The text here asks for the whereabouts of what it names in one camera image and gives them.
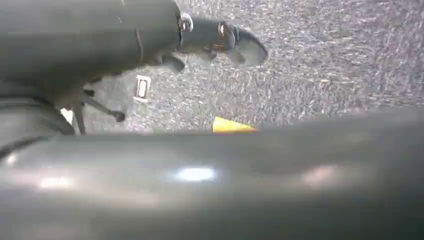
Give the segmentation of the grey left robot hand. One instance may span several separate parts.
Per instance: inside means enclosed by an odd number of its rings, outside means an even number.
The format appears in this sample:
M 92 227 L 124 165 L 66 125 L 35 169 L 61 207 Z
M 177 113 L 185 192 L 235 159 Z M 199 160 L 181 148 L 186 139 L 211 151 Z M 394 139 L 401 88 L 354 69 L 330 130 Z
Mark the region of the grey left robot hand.
M 86 83 L 173 53 L 257 66 L 250 32 L 173 0 L 0 3 L 3 240 L 421 240 L 424 111 L 234 133 L 76 135 Z

